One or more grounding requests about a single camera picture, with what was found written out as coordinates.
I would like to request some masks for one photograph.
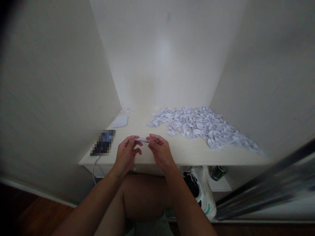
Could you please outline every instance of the white paper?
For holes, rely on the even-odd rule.
[[[169,136],[176,136],[176,132],[174,131],[167,131],[166,132]]]
[[[135,139],[136,141],[140,141],[140,142],[143,142],[143,143],[148,143],[149,141],[147,139],[144,139],[144,138],[137,138]]]
[[[177,131],[190,139],[198,138],[199,135],[207,140],[211,149],[223,148],[225,144],[230,144],[264,155],[257,144],[240,134],[234,126],[222,119],[222,115],[215,114],[208,107],[163,108],[159,113],[151,115],[153,119],[147,125],[158,127],[161,123],[168,122],[168,135],[174,136]]]
[[[117,116],[113,122],[113,128],[123,127],[128,124],[128,116]]]
[[[131,109],[131,108],[126,108],[120,111],[119,115],[124,114],[124,113],[129,113],[135,111],[135,109]]]

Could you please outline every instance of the wrist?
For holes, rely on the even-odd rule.
[[[123,173],[119,172],[117,166],[114,164],[114,166],[112,167],[112,169],[109,171],[108,173],[111,177],[113,178],[118,178],[121,179],[123,178]]]
[[[178,167],[175,163],[175,161],[172,159],[167,165],[164,166],[164,174],[166,175],[167,173],[173,172],[174,170],[177,170]]]

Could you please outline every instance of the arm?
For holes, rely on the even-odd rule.
[[[135,141],[139,136],[127,137],[119,146],[115,164],[111,171],[88,194],[88,196],[73,210],[67,219],[56,229],[56,235],[93,235],[102,220],[108,206],[118,191],[123,177],[133,166],[137,153],[141,149],[134,147],[143,144]]]
[[[168,142],[155,134],[147,139],[157,165],[165,174],[180,234],[217,235],[177,168]]]

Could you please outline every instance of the shelf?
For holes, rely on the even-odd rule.
[[[170,144],[173,158],[179,166],[238,166],[238,165],[268,165],[272,161],[267,156],[261,156],[257,153],[248,151],[245,148],[226,145],[222,149],[210,149],[206,141],[198,137],[197,139],[188,139],[187,137],[177,134],[168,136],[166,132],[167,123],[162,123],[159,127],[149,127],[146,125],[152,119],[151,113],[158,110],[135,111],[128,113],[128,125],[125,127],[115,128],[116,135],[112,143],[112,148],[108,156],[101,156],[98,165],[112,165],[116,160],[118,145],[130,135],[139,135],[145,138],[149,133],[154,133],[164,137]],[[142,155],[137,155],[135,164],[154,164],[155,161],[152,152],[144,143],[141,147]],[[90,157],[90,150],[79,162],[80,165],[94,164],[95,158]]]
[[[209,181],[209,185],[212,192],[231,192],[232,191],[225,177],[222,177],[221,179],[219,179],[219,181],[214,181],[209,176],[208,181]]]

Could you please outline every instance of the desk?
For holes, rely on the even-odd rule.
[[[128,115],[128,125],[125,127],[112,128],[110,124],[107,129],[115,129],[116,135],[112,143],[112,148],[108,156],[101,156],[95,168],[95,176],[104,177],[115,163],[118,145],[130,135],[138,135],[145,138],[149,133],[154,133],[165,138],[171,148],[171,152],[176,164],[184,171],[189,166],[261,166],[271,164],[272,161],[267,156],[261,156],[257,153],[248,151],[245,148],[226,145],[222,149],[212,150],[205,140],[198,137],[197,139],[188,139],[186,136],[181,136],[177,133],[176,136],[169,136],[166,132],[168,128],[166,124],[161,123],[159,127],[149,127],[146,125],[152,119],[151,113],[157,113],[159,110],[134,111],[123,115]],[[136,171],[140,173],[163,175],[163,172],[156,166],[151,150],[144,143],[141,147],[142,155],[137,154],[135,158]],[[85,166],[89,171],[92,171],[96,157],[90,156],[90,150],[85,154],[79,165]],[[226,187],[217,186],[217,189],[230,190],[229,184]]]

